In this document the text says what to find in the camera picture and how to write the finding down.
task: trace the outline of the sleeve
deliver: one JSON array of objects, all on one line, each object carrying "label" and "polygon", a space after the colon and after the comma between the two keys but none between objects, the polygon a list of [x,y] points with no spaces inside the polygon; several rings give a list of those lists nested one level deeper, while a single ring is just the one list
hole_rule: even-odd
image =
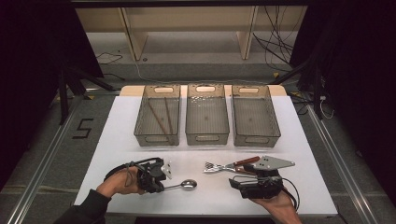
[{"label": "sleeve", "polygon": [[54,223],[105,223],[105,213],[110,201],[111,199],[91,189],[87,198],[81,205],[70,207]]}]

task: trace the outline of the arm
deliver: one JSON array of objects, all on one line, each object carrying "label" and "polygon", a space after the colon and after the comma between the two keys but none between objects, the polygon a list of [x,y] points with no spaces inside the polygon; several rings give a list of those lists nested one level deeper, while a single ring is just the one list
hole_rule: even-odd
[{"label": "arm", "polygon": [[283,191],[272,199],[250,199],[264,207],[274,218],[282,224],[301,224],[301,220],[291,202],[290,197]]},{"label": "arm", "polygon": [[[96,190],[91,189],[81,205],[70,207],[54,223],[105,223],[107,205],[114,194],[144,193],[137,186],[137,168],[130,167],[129,171],[131,175],[127,175],[126,169],[120,170],[99,185]],[[125,187],[127,178],[129,184],[128,187]]]}]

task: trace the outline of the metal rail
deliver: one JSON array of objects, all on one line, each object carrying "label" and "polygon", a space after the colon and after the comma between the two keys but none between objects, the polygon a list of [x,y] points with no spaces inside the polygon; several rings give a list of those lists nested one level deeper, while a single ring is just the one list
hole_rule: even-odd
[{"label": "metal rail", "polygon": [[319,120],[315,115],[312,106],[307,106],[309,111],[309,116],[315,124],[315,127],[318,130],[321,140],[323,141],[330,158],[332,159],[332,163],[335,166],[338,174],[343,181],[344,186],[346,187],[346,191],[349,194],[352,202],[355,204],[356,210],[361,216],[361,221],[364,224],[373,224],[378,223],[375,218],[375,214],[368,203],[367,199],[363,195],[361,188],[353,177],[352,173],[349,171],[346,162],[344,161],[341,153],[339,152],[336,144],[332,140],[330,133],[328,132],[323,120]]},{"label": "metal rail", "polygon": [[49,148],[47,149],[46,154],[44,155],[43,160],[41,160],[40,164],[38,165],[37,169],[35,170],[35,174],[33,175],[32,179],[30,180],[28,186],[26,187],[24,193],[19,198],[18,202],[16,203],[15,207],[13,208],[10,217],[8,218],[8,224],[16,224],[22,223],[23,219],[25,218],[30,205],[35,198],[35,195],[44,180],[45,175],[47,174],[50,165],[58,151],[59,146],[61,145],[62,141],[64,140],[65,133],[67,132],[70,121],[73,119],[78,106],[81,104],[83,96],[76,96],[73,100],[73,104],[70,107],[70,116],[66,119],[63,125],[58,128],[55,136],[53,137]]}]

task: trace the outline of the metal utensil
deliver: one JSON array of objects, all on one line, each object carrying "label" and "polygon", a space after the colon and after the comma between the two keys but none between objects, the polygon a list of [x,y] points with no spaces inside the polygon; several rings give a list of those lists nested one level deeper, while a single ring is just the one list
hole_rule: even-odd
[{"label": "metal utensil", "polygon": [[243,167],[238,167],[241,166],[243,164],[248,164],[248,163],[252,163],[254,161],[259,161],[260,157],[256,156],[256,157],[252,157],[249,159],[245,159],[242,161],[235,161],[233,163],[227,164],[227,165],[218,165],[218,164],[214,164],[211,162],[206,162],[205,163],[205,168],[204,169],[204,173],[215,173],[215,172],[219,172],[219,171],[223,171],[223,170],[227,170],[227,171],[232,171],[235,173],[243,173],[243,174],[249,174],[249,175],[255,175],[251,172],[247,172],[244,170]]},{"label": "metal utensil", "polygon": [[195,189],[197,187],[197,182],[193,179],[186,179],[183,180],[183,182],[181,182],[178,185],[174,185],[174,186],[170,186],[170,187],[166,187],[164,189],[173,189],[173,188],[177,188],[177,187],[182,187],[184,189]]}]

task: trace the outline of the gray floor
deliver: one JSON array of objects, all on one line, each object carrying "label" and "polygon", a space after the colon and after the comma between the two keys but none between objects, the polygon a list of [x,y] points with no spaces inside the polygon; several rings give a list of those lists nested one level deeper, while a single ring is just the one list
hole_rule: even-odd
[{"label": "gray floor", "polygon": [[[104,81],[119,88],[125,85],[152,83],[147,79],[181,84],[197,80],[216,80],[225,84],[247,83],[248,81],[268,83],[274,79],[274,72],[277,72],[265,64],[266,61],[263,59],[265,54],[255,41],[253,41],[249,59],[241,60],[236,36],[233,33],[153,33],[148,37],[142,60],[137,64],[131,61],[123,35],[89,34],[89,37],[97,54],[109,52],[122,55],[122,59],[114,63],[101,65],[104,73],[125,79],[105,75]],[[107,63],[112,59],[114,58],[100,57],[98,61]],[[268,55],[267,62],[271,62],[270,55]],[[288,68],[275,59],[272,62],[280,68]],[[296,91],[297,80],[298,77],[294,77],[284,83],[287,92]],[[103,91],[90,82],[84,82],[84,84],[89,89],[86,95],[91,97],[86,97],[80,103],[76,99],[70,99],[70,103],[77,107],[76,112],[40,189],[27,209],[23,223],[52,223],[77,196],[106,123],[108,112],[118,94]],[[305,108],[300,110],[302,106],[296,104],[296,111],[304,112]],[[52,138],[60,128],[60,114],[60,102],[54,99],[36,132],[31,149],[24,153],[6,187],[0,193],[0,223],[7,223],[18,199],[45,157]],[[82,119],[92,119],[84,123],[92,128],[92,131],[88,138],[73,139],[73,136],[84,134],[77,130]],[[339,212],[348,223],[363,223],[354,199],[349,195],[337,172],[310,114],[300,115],[299,119],[333,201],[339,207]],[[347,168],[372,208],[377,223],[396,223],[395,207],[375,180],[364,159],[357,156],[357,149],[350,141],[337,114],[335,113],[332,119],[324,119],[323,123],[329,130],[343,159],[347,161]],[[309,176],[304,178],[308,182],[311,181]],[[107,216],[106,219],[107,223],[134,223],[134,217]],[[302,220],[304,223],[344,223],[340,217],[302,217]]]}]

